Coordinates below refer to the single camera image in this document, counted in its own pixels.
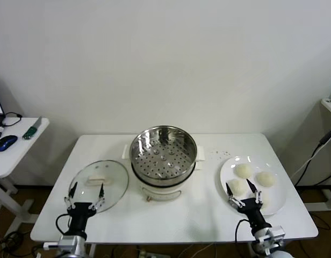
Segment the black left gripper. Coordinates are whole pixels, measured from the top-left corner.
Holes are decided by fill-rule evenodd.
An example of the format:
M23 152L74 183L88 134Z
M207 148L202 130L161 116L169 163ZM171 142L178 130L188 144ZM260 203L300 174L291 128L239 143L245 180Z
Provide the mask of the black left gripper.
M98 199L92 203L74 203L73 198L77 188L77 182L70 187L68 196L64 197L67 206L67 212L71 217L69 229L66 234L85 234L87 221L93 217L102 208L105 203L104 184L102 183L99 190Z

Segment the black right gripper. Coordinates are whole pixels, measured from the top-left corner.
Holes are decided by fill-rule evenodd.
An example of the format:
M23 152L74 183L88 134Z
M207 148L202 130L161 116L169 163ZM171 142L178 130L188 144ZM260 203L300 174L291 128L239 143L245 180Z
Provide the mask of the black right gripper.
M249 179L247 179L247 183L255 199L244 199L242 201L238 200L233 196L228 183L226 183L228 202L233 208L237 209L239 213L245 214L247 216L251 228L271 227L271 224L266 222L264 216L261 214L262 192L258 191L255 185Z

